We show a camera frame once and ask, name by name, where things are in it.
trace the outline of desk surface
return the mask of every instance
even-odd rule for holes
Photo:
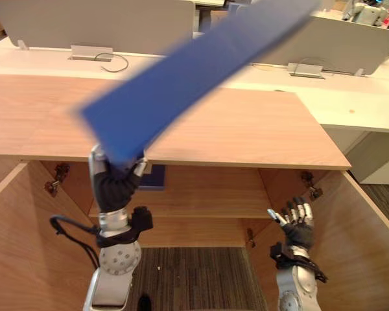
[[[95,141],[75,111],[110,84],[0,75],[0,156],[86,161]],[[204,98],[159,137],[147,157],[180,165],[349,167],[296,95],[238,89]]]
[[[0,41],[0,75],[39,75],[129,79],[159,56],[126,54],[130,66],[122,73],[107,73],[100,62],[69,60],[65,49],[21,51],[8,38]],[[110,69],[123,66],[120,58],[103,63]],[[297,94],[314,118],[329,127],[389,132],[389,61],[371,76],[346,76],[325,73],[325,80],[290,76],[284,68],[248,66],[224,82],[233,89],[282,90]]]

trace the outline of white desk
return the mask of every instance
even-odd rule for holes
[[[8,38],[0,41],[0,75],[75,76],[82,78],[129,79],[160,59],[159,56],[121,53],[130,66],[122,73],[107,73],[100,66],[121,68],[112,63],[69,60],[66,49],[22,51]],[[224,82],[222,87],[281,90],[296,93],[316,120],[327,128],[389,132],[389,61],[371,76],[325,73],[325,80],[290,76],[282,67],[248,66]]]

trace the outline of robot finger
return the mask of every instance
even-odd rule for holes
[[[307,225],[311,225],[313,224],[313,221],[312,221],[312,211],[311,211],[311,206],[308,204],[308,203],[305,203],[305,200],[303,198],[301,198],[303,200],[303,206],[304,206],[304,209],[305,209],[305,223]]]
[[[281,213],[282,213],[282,215],[284,215],[284,219],[285,219],[288,223],[290,223],[291,221],[290,221],[290,215],[288,214],[288,211],[287,211],[286,209],[282,208],[282,209],[281,209]]]
[[[134,175],[141,177],[144,174],[144,170],[147,166],[147,158],[142,157],[138,159],[134,165]]]
[[[278,213],[276,213],[273,209],[267,209],[268,214],[274,219],[281,227],[287,224],[287,221]]]
[[[298,222],[303,222],[305,218],[304,206],[301,198],[294,197],[294,203],[297,205],[298,209]]]
[[[287,206],[288,206],[290,213],[291,213],[291,223],[294,224],[298,220],[297,212],[296,212],[293,204],[290,201],[287,202]]]

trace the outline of blue board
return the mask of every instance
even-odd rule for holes
[[[207,92],[298,30],[318,0],[261,0],[82,110],[110,161],[141,153]]]

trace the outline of wooden desk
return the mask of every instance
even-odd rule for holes
[[[1,308],[78,310],[83,303],[88,259],[55,237],[48,218],[63,213],[96,221],[85,162],[95,141],[73,111],[109,83],[0,76]],[[312,203],[317,243],[311,252],[331,278],[331,285],[319,286],[323,310],[389,309],[389,221],[339,171],[349,163],[295,95],[218,90],[173,124],[147,155],[167,167],[165,190],[138,191],[129,205],[152,209],[155,228],[141,234],[143,247],[247,245],[275,310],[276,271],[268,246],[281,240],[281,230],[266,209],[279,210],[307,194],[300,174],[312,170],[325,192]],[[71,170],[52,198],[43,184],[60,162]],[[257,243],[253,249],[247,228]],[[89,236],[78,237],[92,243]],[[380,290],[366,292],[365,286]]]

